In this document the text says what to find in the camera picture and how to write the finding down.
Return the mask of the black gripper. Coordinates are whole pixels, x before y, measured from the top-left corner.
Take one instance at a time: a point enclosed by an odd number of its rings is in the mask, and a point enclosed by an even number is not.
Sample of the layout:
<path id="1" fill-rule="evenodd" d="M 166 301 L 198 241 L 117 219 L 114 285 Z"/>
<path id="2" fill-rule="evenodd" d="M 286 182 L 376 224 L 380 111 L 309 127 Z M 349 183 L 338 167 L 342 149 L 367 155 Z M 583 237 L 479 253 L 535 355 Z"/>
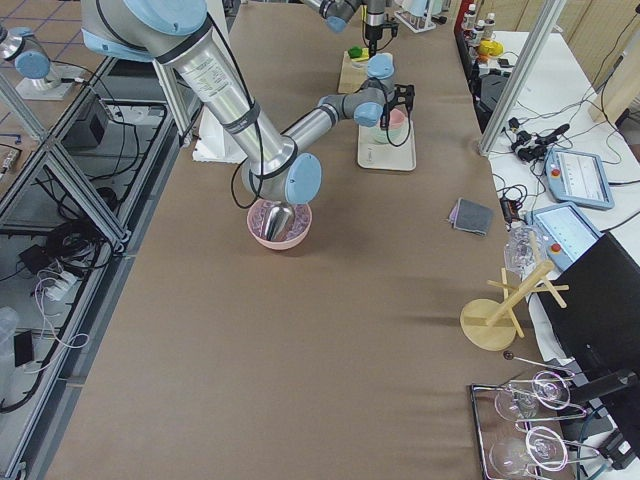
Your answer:
<path id="1" fill-rule="evenodd" d="M 388 128 L 390 124 L 391 112 L 394 108 L 402 106 L 408 118 L 411 118 L 414 107 L 415 86 L 413 84 L 397 84 L 393 92 L 393 97 L 385 96 L 383 113 L 380 118 L 380 126 Z"/>
<path id="2" fill-rule="evenodd" d="M 369 12 L 368 7 L 364 7 L 362 20 L 362 38 L 369 50 L 386 48 L 398 35 L 399 24 L 385 13 L 384 7 L 373 13 Z M 385 31 L 390 32 L 390 38 L 382 46 L 379 46 L 378 43 L 382 40 Z"/>

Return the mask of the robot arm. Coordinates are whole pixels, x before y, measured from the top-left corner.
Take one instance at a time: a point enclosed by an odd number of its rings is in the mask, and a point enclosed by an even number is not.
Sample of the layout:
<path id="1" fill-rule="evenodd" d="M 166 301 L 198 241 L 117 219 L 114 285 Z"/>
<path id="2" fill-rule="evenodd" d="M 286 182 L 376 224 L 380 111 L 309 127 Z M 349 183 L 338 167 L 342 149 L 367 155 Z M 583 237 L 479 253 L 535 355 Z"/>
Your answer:
<path id="1" fill-rule="evenodd" d="M 398 35 L 398 22 L 386 13 L 390 1 L 302 0 L 301 3 L 316 11 L 335 33 L 341 33 L 356 14 L 363 14 L 362 38 L 370 56 L 376 55 Z"/>
<path id="2" fill-rule="evenodd" d="M 396 106 L 413 106 L 414 86 L 396 83 L 392 58 L 375 53 L 356 92 L 323 97 L 279 133 L 249 93 L 205 2 L 84 1 L 81 13 L 89 50 L 130 61 L 157 61 L 180 74 L 246 155 L 245 188 L 266 200 L 306 204 L 317 195 L 322 168 L 306 149 L 339 121 L 386 127 Z"/>

